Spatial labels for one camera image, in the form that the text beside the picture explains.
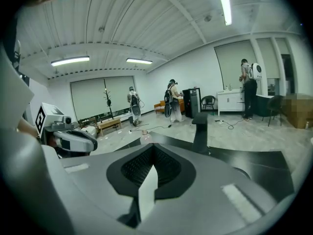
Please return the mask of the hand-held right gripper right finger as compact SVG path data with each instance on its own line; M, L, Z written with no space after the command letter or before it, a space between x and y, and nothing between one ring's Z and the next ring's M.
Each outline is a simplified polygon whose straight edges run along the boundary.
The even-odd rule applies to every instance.
M145 235L241 232L277 205L263 187L221 160L171 145L160 147L188 160L196 177L180 197L156 201L140 224Z

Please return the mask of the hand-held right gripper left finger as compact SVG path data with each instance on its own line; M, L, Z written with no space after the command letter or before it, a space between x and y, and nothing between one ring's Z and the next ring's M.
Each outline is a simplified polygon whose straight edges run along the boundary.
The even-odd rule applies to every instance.
M60 196L74 235L153 235L138 229L138 190L150 171L153 147L60 159Z

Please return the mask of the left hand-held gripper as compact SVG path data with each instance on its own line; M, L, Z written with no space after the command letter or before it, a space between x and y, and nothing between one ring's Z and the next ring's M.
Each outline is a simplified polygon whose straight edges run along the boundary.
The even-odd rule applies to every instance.
M66 116L57 106L42 103L35 126L42 144L47 144L54 135L59 148L69 152L92 152L97 149L97 140L86 131L72 129L71 117Z

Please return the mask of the person's left forearm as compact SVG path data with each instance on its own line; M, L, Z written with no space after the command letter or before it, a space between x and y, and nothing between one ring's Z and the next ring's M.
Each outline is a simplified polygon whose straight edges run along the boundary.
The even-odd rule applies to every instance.
M18 126L17 126L17 130L19 132L29 134L33 136L34 138L38 136L36 127L28 123L24 118L20 119Z

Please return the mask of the black countertop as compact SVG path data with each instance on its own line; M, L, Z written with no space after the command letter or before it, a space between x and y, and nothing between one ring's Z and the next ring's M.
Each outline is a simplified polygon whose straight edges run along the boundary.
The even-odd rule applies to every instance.
M130 152L113 162L106 173L114 189L137 198L139 187L155 167L156 200L187 197L224 201L222 186L241 185L259 206L275 204L293 194L290 170L281 151L251 152L208 147L197 152L192 143L151 133L152 144L135 140Z

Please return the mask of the white round pouf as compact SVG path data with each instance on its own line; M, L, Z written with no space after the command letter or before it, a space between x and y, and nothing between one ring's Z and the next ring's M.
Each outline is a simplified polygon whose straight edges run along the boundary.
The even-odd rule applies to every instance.
M87 126L81 129L81 131L87 132L95 139L97 138L97 128L95 126Z

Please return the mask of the low wooden table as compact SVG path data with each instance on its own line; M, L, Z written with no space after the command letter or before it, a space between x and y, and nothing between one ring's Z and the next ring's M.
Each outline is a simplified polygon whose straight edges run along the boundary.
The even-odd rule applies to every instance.
M108 129L108 128L121 128L121 120L119 117L113 118L113 119L108 119L105 121L102 121L97 124L98 129L100 130L101 135L103 136L103 130Z

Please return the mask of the window roller blind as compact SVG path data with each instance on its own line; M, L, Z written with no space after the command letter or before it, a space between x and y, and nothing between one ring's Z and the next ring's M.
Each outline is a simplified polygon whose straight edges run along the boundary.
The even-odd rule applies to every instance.
M105 85L112 102L112 112L129 109L130 104L127 101L127 95L129 94L129 87L134 86L133 77L108 77L105 78Z
M70 84L77 120L107 112L104 79L91 79Z
M242 82L239 81L241 61L247 59L248 63L257 62L250 41L235 42L214 48L221 69L224 89L239 89Z
M267 79L279 79L280 72L276 53L270 38L257 39L262 58L265 64Z

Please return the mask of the black coat rack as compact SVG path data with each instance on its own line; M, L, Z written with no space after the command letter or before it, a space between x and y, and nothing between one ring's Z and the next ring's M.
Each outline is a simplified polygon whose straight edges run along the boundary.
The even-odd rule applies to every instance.
M105 91L104 91L104 94L105 94L104 99L106 100L106 104L107 104L107 106L109 107L110 116L111 116L112 119L114 119L113 113L112 113L112 109L111 109L112 101L111 101L111 99L110 99L109 93L110 93L110 92L107 91L107 88L105 88Z

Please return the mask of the black faucet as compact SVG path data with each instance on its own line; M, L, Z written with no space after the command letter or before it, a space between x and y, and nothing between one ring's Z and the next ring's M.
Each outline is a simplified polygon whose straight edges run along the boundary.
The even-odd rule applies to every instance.
M192 124L196 126L192 151L209 156L210 151L207 146L207 130L208 130L207 113L206 112L197 113L197 115L192 120Z

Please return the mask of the ceiling strip light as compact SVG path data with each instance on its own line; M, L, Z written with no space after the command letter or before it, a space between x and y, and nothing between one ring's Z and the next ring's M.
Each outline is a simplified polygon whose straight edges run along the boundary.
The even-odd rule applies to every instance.
M144 60L144 59L135 59L135 58L127 58L126 62L128 63L139 63L139 64L152 64L153 62L150 60Z
M229 25L232 24L230 0L220 0L220 1L221 1L221 4L222 4L225 25L229 26Z
M61 65L71 64L71 63L86 62L89 60L90 60L89 56L72 57L72 58L53 61L53 62L51 62L51 65L53 67L57 67L57 66L61 66Z

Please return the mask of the orange sofa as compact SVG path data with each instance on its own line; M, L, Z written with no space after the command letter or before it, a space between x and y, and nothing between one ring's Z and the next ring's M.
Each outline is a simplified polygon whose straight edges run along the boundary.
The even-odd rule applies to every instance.
M181 112L181 113L185 112L185 107L184 107L184 101L183 101L183 99L179 99L179 108L180 108L180 112ZM155 110L155 112L164 113L164 112L165 112L165 101L164 101L164 100L161 100L160 103L155 104L155 105L154 105L154 110Z

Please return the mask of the black water dispenser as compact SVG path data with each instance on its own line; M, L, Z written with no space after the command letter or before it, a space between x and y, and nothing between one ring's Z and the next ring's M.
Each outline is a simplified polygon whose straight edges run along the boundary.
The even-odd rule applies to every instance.
M185 116L194 118L201 111L201 90L200 88L191 88L182 91L185 108Z

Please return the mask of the black chair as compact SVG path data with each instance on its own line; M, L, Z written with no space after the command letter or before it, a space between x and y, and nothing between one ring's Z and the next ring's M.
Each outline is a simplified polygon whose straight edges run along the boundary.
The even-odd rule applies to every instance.
M262 120L264 120L264 117L269 117L268 127L270 126L271 120L274 120L276 116L279 116L280 126L282 126L282 101L283 96L281 95L260 97L260 114Z
M215 105L216 98L212 95L205 96L201 99L201 105L202 109L206 110L207 108L212 109L213 111L215 110L214 105Z

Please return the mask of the cardboard box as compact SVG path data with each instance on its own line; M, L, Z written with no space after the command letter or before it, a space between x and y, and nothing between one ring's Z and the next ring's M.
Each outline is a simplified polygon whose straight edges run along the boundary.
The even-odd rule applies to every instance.
M288 122L297 129L313 127L313 96L289 94L282 100L282 111Z

